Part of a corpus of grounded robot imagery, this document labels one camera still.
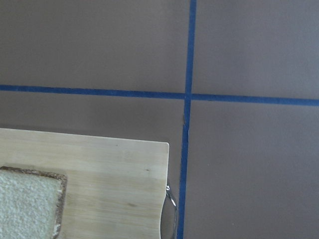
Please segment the bread slice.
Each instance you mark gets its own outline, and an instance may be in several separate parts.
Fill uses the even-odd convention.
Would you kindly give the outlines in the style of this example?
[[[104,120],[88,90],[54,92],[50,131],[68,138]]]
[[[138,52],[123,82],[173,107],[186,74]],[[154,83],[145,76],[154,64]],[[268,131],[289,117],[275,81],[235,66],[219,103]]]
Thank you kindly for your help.
[[[59,237],[66,195],[63,174],[0,168],[0,237],[56,239]]]

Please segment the wooden cutting board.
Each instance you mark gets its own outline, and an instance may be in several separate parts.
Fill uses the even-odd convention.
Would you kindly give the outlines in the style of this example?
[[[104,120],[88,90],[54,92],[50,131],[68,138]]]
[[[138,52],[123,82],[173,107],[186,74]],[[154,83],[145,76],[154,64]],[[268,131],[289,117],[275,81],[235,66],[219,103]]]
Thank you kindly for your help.
[[[61,239],[158,239],[166,142],[3,128],[3,166],[67,177]]]

